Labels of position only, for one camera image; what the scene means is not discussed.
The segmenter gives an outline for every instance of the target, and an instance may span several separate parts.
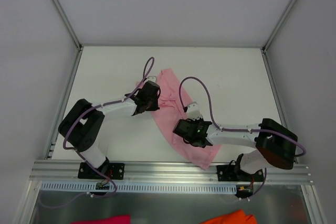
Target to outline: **white wall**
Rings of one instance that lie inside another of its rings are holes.
[[[0,0],[0,223],[43,157],[74,56],[50,0]]]
[[[336,0],[299,0],[269,49],[289,125],[307,148],[329,223],[336,223]]]
[[[60,0],[83,44],[263,46],[289,0]]]

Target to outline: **pink cloth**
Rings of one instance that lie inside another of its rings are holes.
[[[88,220],[72,222],[71,224],[131,224],[130,215],[115,216],[103,220]]]
[[[219,151],[220,145],[207,146],[205,148],[193,147],[190,144],[185,144],[181,137],[175,135],[173,130],[178,120],[186,119],[186,113],[183,111],[178,95],[180,81],[172,69],[164,69],[157,76],[156,82],[161,88],[159,97],[160,109],[152,112],[152,115],[163,136],[174,150],[188,161],[202,169],[209,168]],[[187,105],[193,102],[183,88],[181,93],[184,104]]]

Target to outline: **white table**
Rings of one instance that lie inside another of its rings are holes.
[[[66,114],[79,99],[103,102],[131,92],[151,56],[155,65],[150,76],[172,68],[180,80],[187,76],[203,80],[216,122],[252,124],[263,118],[280,122],[260,50],[241,48],[84,47]],[[204,119],[210,120],[202,86],[188,80],[184,88],[199,104]],[[62,148],[63,139],[58,136],[52,159],[80,159]],[[170,147],[151,113],[104,123],[96,142],[111,161],[186,161]],[[229,162],[249,151],[249,147],[223,145],[214,162]]]

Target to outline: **orange cloth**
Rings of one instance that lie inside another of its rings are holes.
[[[242,210],[238,210],[228,215],[216,217],[201,224],[257,224],[253,215],[245,215]]]

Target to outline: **folded fabric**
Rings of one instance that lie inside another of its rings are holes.
[[[253,215],[245,215],[244,211],[238,210],[231,214],[202,222],[201,224],[257,224],[257,220]]]
[[[207,169],[219,151],[220,145],[205,148],[193,147],[184,143],[181,137],[175,135],[173,130],[178,120],[186,119],[186,113],[183,111],[178,95],[180,81],[172,69],[165,69],[157,76],[156,82],[161,89],[160,109],[152,112],[152,115],[161,133],[176,152],[202,169]],[[193,102],[183,88],[181,95],[184,104]]]
[[[131,216],[120,215],[103,220],[78,221],[71,224],[131,224]]]

